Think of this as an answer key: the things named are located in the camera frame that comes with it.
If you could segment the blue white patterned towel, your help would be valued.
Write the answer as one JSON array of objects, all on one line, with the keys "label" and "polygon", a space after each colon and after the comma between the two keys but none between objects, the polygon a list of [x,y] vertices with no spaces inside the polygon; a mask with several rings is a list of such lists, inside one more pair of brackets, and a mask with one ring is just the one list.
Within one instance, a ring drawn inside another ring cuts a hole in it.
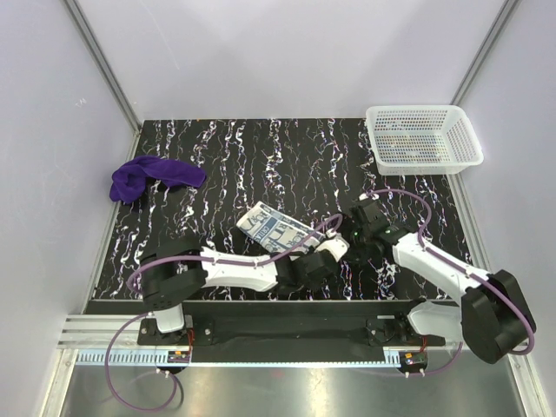
[{"label": "blue white patterned towel", "polygon": [[269,253],[282,253],[294,248],[293,257],[308,253],[325,238],[323,233],[316,232],[299,245],[313,229],[264,202],[257,202],[238,220],[236,227]]}]

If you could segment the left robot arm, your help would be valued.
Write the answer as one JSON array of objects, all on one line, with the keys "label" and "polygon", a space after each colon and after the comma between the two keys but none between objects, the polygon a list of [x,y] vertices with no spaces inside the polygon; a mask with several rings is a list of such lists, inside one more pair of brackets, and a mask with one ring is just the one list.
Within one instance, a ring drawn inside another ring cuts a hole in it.
[{"label": "left robot arm", "polygon": [[306,254],[292,248],[262,256],[225,254],[182,241],[144,257],[130,282],[141,278],[142,299],[156,321],[157,333],[176,344],[188,332],[182,303],[200,289],[234,287],[277,294],[318,289],[336,275],[347,251],[348,244],[338,237]]}]

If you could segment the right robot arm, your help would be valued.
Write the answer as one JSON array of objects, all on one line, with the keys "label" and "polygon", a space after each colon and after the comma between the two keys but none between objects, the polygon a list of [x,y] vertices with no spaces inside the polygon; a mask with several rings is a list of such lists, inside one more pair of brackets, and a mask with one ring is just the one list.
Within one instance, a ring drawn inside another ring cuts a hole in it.
[{"label": "right robot arm", "polygon": [[426,242],[421,230],[389,221],[370,195],[360,196],[340,232],[355,259],[386,260],[411,270],[453,301],[452,306],[417,302],[394,323],[402,343],[435,335],[466,344],[489,364],[532,350],[536,324],[517,279],[508,271],[476,268]]}]

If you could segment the purple towel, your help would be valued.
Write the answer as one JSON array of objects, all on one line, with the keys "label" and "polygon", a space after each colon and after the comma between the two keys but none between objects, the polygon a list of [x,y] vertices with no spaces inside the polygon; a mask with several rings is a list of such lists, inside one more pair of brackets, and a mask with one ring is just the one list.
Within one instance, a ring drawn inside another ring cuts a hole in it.
[{"label": "purple towel", "polygon": [[112,202],[131,204],[147,188],[147,181],[160,181],[167,188],[188,186],[200,188],[207,175],[197,166],[158,156],[138,156],[124,163],[111,176],[109,198]]}]

